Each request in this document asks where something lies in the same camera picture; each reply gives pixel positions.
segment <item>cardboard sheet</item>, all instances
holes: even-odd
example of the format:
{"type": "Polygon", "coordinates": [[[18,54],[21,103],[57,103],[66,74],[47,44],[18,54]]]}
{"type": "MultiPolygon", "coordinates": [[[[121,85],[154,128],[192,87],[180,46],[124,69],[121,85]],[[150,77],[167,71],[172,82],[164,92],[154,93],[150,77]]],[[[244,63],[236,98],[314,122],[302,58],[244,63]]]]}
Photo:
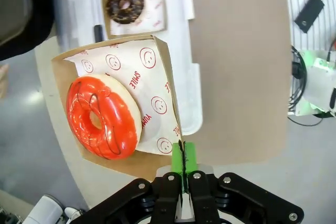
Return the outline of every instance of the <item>cardboard sheet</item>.
{"type": "Polygon", "coordinates": [[[279,154],[291,66],[287,0],[194,0],[194,7],[190,36],[204,122],[184,139],[209,165],[279,154]]]}

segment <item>donut hole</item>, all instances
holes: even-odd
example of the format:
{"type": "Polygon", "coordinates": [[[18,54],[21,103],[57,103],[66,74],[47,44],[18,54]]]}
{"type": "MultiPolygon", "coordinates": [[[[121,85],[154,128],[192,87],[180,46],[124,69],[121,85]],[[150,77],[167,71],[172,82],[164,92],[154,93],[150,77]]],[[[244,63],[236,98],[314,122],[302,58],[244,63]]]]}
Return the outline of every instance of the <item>donut hole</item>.
{"type": "Polygon", "coordinates": [[[93,111],[90,112],[90,120],[95,127],[97,127],[100,130],[102,129],[101,121],[93,111]]]}
{"type": "Polygon", "coordinates": [[[119,8],[120,9],[127,9],[128,7],[130,7],[131,2],[129,2],[128,0],[121,0],[119,2],[119,8]]]}

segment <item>chocolate donut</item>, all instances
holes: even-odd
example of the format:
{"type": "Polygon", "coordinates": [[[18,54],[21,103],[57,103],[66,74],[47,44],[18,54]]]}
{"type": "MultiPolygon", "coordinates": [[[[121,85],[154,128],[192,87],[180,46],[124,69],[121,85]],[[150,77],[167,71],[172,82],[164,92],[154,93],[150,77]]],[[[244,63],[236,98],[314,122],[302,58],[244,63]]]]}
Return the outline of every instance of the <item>chocolate donut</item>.
{"type": "Polygon", "coordinates": [[[106,11],[109,17],[119,24],[130,24],[139,18],[144,8],[144,0],[107,0],[106,11]],[[128,2],[127,8],[122,8],[122,3],[128,2]]]}

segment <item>smiley face print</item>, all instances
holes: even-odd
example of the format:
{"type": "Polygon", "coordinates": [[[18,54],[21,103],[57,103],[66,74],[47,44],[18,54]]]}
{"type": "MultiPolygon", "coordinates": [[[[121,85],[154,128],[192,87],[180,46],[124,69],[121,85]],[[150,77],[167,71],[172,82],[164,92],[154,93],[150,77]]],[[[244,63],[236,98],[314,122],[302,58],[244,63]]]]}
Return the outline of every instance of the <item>smiley face print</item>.
{"type": "Polygon", "coordinates": [[[83,65],[84,71],[86,73],[92,73],[93,72],[93,65],[90,61],[82,60],[82,65],[83,65]]]}
{"type": "Polygon", "coordinates": [[[113,70],[119,70],[121,68],[120,60],[115,55],[106,55],[105,57],[107,65],[113,70]]]}
{"type": "Polygon", "coordinates": [[[145,68],[154,68],[156,64],[155,52],[148,47],[140,50],[140,59],[145,68]]]}
{"type": "Polygon", "coordinates": [[[158,150],[163,154],[169,154],[173,150],[172,143],[164,137],[159,138],[156,142],[156,145],[158,147],[158,150]]]}
{"type": "Polygon", "coordinates": [[[163,115],[167,112],[167,104],[161,97],[153,97],[151,103],[156,113],[163,115]]]}

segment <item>white wax paper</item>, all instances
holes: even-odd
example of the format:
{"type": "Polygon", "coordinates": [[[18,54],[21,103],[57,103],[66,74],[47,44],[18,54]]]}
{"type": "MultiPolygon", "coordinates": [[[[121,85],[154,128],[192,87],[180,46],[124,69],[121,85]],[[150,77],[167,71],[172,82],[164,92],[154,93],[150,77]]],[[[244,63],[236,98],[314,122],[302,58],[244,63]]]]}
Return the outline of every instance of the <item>white wax paper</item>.
{"type": "Polygon", "coordinates": [[[117,79],[131,93],[141,112],[138,151],[171,155],[180,129],[173,111],[170,86],[153,39],[83,51],[67,58],[78,76],[98,73],[117,79]]]}

